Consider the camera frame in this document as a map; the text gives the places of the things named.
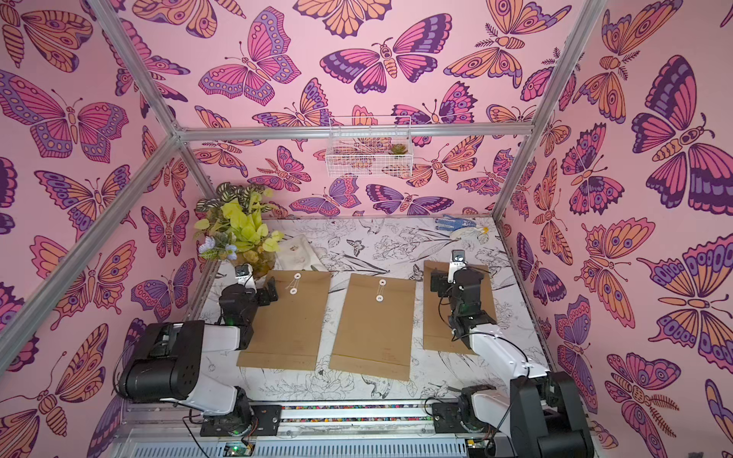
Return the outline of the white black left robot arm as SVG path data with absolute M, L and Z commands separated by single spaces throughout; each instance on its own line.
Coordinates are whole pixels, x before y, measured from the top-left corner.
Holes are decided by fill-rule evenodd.
M 221 322 L 202 320 L 151 324 L 132 347 L 116 381 L 116 392 L 133 404 L 169 403 L 202 414 L 200 434 L 225 437 L 260 434 L 274 410 L 252 406 L 245 390 L 202 372 L 205 353 L 243 351 L 255 334 L 257 312 L 279 299 L 276 282 L 261 288 L 237 282 L 219 297 Z

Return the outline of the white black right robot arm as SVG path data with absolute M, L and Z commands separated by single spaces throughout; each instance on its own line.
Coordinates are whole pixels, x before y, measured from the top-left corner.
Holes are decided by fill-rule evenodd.
M 508 391 L 493 385 L 462 389 L 457 410 L 462 426 L 485 435 L 487 457 L 592 457 L 595 446 L 580 393 L 572 377 L 534 361 L 504 336 L 483 308 L 488 282 L 483 271 L 451 263 L 433 270 L 429 290 L 446 301 L 452 339 L 481 357 Z

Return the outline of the brown kraft file bag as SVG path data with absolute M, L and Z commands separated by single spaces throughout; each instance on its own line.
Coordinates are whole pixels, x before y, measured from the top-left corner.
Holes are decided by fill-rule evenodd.
M 437 263 L 437 261 L 425 261 L 424 276 L 424 349 L 446 352 L 475 355 L 469 347 L 469 338 L 461 338 L 454 341 L 454 334 L 449 325 L 450 299 L 439 298 L 436 293 L 429 291 L 431 271 L 439 270 L 448 273 L 448 263 Z M 483 272 L 477 266 L 470 265 L 469 268 L 480 271 L 484 275 L 481 284 L 482 308 L 486 312 L 485 324 L 496 324 L 496 310 L 494 309 L 494 297 L 492 296 L 491 279 L 487 272 Z
M 351 275 L 329 368 L 407 382 L 415 292 L 411 280 Z
M 273 270 L 267 278 L 275 281 L 279 299 L 256 313 L 252 340 L 237 366 L 315 370 L 331 274 Z

